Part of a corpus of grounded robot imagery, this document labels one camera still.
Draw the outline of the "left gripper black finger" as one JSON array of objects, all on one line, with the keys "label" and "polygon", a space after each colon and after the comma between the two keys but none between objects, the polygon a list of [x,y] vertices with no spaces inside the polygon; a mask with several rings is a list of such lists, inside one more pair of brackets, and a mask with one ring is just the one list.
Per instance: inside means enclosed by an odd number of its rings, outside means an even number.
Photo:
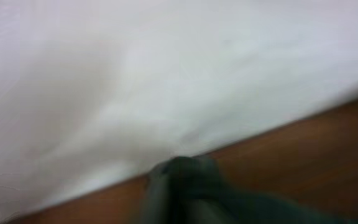
[{"label": "left gripper black finger", "polygon": [[170,177],[167,167],[167,164],[159,164],[148,175],[141,206],[141,224],[169,224],[172,221]]}]

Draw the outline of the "dark green t-shirt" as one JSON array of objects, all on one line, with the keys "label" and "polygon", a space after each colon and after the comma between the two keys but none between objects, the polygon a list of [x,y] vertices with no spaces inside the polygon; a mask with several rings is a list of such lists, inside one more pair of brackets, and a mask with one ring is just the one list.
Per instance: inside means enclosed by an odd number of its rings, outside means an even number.
[{"label": "dark green t-shirt", "polygon": [[242,192],[221,175],[208,157],[175,157],[167,164],[172,221],[192,223],[352,223],[278,198]]}]

